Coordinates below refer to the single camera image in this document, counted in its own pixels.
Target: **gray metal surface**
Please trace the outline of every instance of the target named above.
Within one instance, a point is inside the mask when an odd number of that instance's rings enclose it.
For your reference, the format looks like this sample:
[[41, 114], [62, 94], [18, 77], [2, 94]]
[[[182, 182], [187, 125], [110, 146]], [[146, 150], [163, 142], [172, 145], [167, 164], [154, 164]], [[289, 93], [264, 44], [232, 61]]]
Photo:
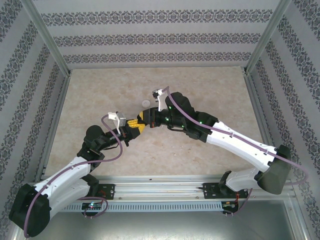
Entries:
[[34, 240], [292, 240], [283, 201], [250, 201], [220, 212], [109, 212], [95, 219], [58, 213]]
[[297, 199], [283, 201], [296, 240], [311, 240], [308, 227]]

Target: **enclosure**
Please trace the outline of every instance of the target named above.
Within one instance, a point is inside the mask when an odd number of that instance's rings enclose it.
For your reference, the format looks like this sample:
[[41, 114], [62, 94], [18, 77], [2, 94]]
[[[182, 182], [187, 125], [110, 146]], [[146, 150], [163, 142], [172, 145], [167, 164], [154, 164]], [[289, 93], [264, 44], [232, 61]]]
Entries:
[[[223, 200], [208, 201], [199, 188], [251, 164], [146, 126], [121, 158], [91, 173], [115, 184], [107, 212], [84, 219], [86, 201], [71, 202], [34, 239], [320, 239], [319, 4], [2, 0], [0, 239], [24, 239], [9, 220], [22, 185], [72, 161], [87, 128], [104, 127], [102, 116], [135, 119], [167, 86], [251, 139], [287, 146], [308, 180], [280, 195], [254, 188], [243, 212], [225, 218]], [[293, 167], [287, 183], [304, 177]]]

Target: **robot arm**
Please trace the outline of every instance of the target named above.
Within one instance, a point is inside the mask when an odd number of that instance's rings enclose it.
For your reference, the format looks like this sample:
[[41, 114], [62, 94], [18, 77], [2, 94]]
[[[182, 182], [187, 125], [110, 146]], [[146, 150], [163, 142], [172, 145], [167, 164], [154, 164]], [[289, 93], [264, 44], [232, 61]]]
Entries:
[[[228, 134], [207, 129], [187, 119], [174, 106], [163, 89], [153, 91], [153, 97], [159, 102], [158, 107], [149, 108], [141, 112], [139, 116], [144, 122], [149, 124], [151, 128], [166, 125], [171, 131], [183, 132], [192, 139], [222, 147], [245, 159], [254, 166], [254, 168], [238, 172], [227, 171], [223, 175], [219, 186], [223, 192], [237, 192], [242, 189], [260, 187], [271, 194], [281, 194], [291, 165], [266, 154], [266, 152], [290, 159], [290, 150], [286, 146], [281, 145], [275, 148], [274, 146], [254, 141], [232, 130], [216, 117], [205, 112], [195, 111], [188, 98], [180, 92], [174, 92], [171, 96], [178, 106], [192, 119], [200, 124], [223, 130]], [[242, 137], [251, 144], [233, 136]]]
[[[120, 141], [129, 146], [129, 141], [135, 139], [145, 128], [145, 123], [138, 119], [126, 120], [120, 112], [109, 113], [109, 119], [115, 120], [116, 129], [112, 131]], [[101, 153], [117, 144], [117, 139], [111, 132], [103, 132], [100, 126], [90, 126], [83, 140], [82, 148], [67, 166], [62, 168], [50, 178], [33, 186], [23, 185], [14, 200], [9, 219], [24, 229], [27, 211], [36, 194], [46, 186], [46, 189], [35, 200], [28, 218], [27, 233], [35, 237], [48, 225], [50, 219], [70, 203], [82, 197], [96, 197], [98, 195], [99, 181], [89, 173], [97, 168], [100, 162], [80, 164], [62, 173], [52, 184], [48, 182], [63, 170], [87, 161], [103, 160]]]

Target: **marble surface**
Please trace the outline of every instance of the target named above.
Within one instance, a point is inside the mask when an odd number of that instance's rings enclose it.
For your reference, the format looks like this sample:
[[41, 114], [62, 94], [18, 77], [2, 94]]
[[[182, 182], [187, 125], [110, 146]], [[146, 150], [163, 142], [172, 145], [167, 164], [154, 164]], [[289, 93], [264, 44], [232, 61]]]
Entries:
[[[127, 119], [143, 111], [155, 89], [188, 97], [197, 111], [207, 112], [232, 129], [261, 142], [261, 135], [240, 67], [168, 67], [75, 69], [72, 72], [45, 175], [68, 164], [80, 150], [86, 130], [100, 125], [108, 112], [123, 112]], [[108, 121], [112, 129], [113, 121]], [[124, 145], [116, 161], [102, 163], [96, 176], [222, 175], [252, 166], [233, 153], [181, 132], [147, 126], [137, 139]], [[119, 149], [104, 151], [115, 157]]]

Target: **wall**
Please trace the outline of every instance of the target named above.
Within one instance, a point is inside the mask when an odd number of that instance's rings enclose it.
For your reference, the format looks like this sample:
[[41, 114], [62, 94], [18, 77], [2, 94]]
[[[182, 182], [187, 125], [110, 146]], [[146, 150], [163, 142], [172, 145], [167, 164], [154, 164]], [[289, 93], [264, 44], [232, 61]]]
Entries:
[[65, 76], [18, 0], [0, 1], [0, 239], [19, 187], [35, 180]]
[[279, 0], [35, 0], [70, 69], [245, 66]]
[[319, 16], [319, 0], [292, 1], [251, 74], [274, 144], [309, 171], [296, 190], [311, 239], [320, 239]]

